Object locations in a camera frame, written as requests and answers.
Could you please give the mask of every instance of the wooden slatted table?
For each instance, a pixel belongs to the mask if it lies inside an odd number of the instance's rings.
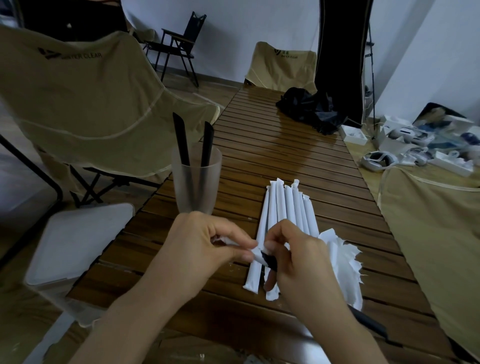
[[[319,230],[334,228],[362,251],[363,311],[387,327],[391,342],[377,341],[389,361],[451,363],[456,357],[449,341],[341,137],[320,135],[278,112],[280,95],[241,89],[215,123],[223,162],[213,214],[255,237],[269,181],[299,179]],[[69,296],[108,307],[145,272],[177,214],[169,178]],[[221,267],[168,327],[292,363],[315,363],[320,348],[307,329],[282,297],[269,302],[262,289],[258,295],[243,289],[247,273],[239,262]]]

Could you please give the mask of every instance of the finger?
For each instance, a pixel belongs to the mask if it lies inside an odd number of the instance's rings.
[[[215,235],[227,236],[239,246],[246,249],[253,249],[257,246],[256,240],[252,239],[237,224],[227,220],[226,218],[207,216],[206,219],[210,237]]]
[[[298,226],[293,222],[284,219],[276,223],[267,231],[265,241],[272,240],[278,243],[289,243],[290,247],[295,242],[301,241],[305,238],[305,233],[302,232]]]
[[[243,260],[248,263],[253,261],[253,253],[250,250],[242,249],[239,246],[227,245],[213,248],[213,254],[218,267],[233,260]]]
[[[265,291],[269,292],[275,287],[276,284],[276,272],[273,270],[270,270],[268,273],[268,278],[267,281],[264,284],[264,289]]]
[[[264,247],[270,251],[271,255],[275,256],[277,271],[285,272],[292,261],[292,256],[287,247],[273,240],[264,242]]]

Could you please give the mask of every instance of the forearm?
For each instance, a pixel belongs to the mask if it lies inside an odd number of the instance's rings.
[[[373,336],[348,310],[314,323],[311,332],[332,364],[387,363]]]
[[[132,290],[110,306],[70,364],[141,363],[175,312],[168,299],[139,299]]]

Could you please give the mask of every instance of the black folding chair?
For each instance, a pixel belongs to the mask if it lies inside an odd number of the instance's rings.
[[[165,70],[167,69],[167,63],[168,59],[171,55],[174,56],[180,56],[181,61],[183,63],[183,67],[185,68],[185,72],[187,73],[187,76],[190,77],[190,74],[187,70],[187,65],[185,64],[185,61],[183,58],[185,57],[188,59],[188,62],[190,63],[190,68],[192,69],[193,73],[193,78],[194,78],[194,83],[198,87],[198,80],[197,80],[197,75],[195,74],[195,71],[193,70],[193,65],[192,65],[192,59],[193,55],[191,53],[193,45],[195,44],[195,41],[197,40],[198,34],[200,33],[200,29],[202,28],[202,25],[204,24],[206,15],[202,15],[201,17],[198,17],[195,12],[192,12],[192,16],[190,17],[190,20],[188,21],[187,28],[185,29],[185,32],[183,35],[180,35],[178,33],[171,32],[169,30],[163,29],[163,36],[162,36],[162,41],[160,43],[156,42],[147,42],[148,48],[147,48],[147,54],[149,50],[154,50],[158,52],[156,56],[156,62],[155,62],[155,71],[158,65],[158,59],[160,58],[160,53],[164,52],[167,54],[167,59],[165,60],[165,65],[163,66],[163,71],[162,71],[162,77],[161,81],[163,81],[163,76],[165,75]],[[163,40],[165,38],[165,34],[169,35],[171,37],[170,45],[168,46],[167,44],[163,44]]]

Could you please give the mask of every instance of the black bag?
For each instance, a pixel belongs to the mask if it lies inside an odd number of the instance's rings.
[[[312,95],[303,88],[289,88],[276,106],[293,120],[309,124],[324,135],[336,132],[347,119],[333,111],[330,97],[321,96],[318,92]]]

